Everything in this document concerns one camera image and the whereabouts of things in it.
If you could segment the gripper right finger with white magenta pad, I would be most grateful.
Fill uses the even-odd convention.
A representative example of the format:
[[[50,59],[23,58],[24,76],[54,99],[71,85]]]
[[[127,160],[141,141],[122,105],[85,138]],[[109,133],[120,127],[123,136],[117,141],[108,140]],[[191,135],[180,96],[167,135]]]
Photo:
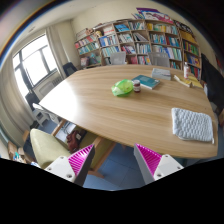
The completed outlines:
[[[152,183],[183,169],[183,166],[169,154],[160,155],[137,143],[134,144],[134,156],[145,184]]]

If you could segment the gripper left finger with white magenta pad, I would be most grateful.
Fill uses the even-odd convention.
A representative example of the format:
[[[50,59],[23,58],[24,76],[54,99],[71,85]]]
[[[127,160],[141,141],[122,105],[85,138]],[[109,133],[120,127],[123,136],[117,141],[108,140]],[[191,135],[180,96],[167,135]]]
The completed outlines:
[[[95,145],[91,144],[71,154],[69,157],[59,156],[46,168],[46,171],[78,186],[82,186],[94,155]]]

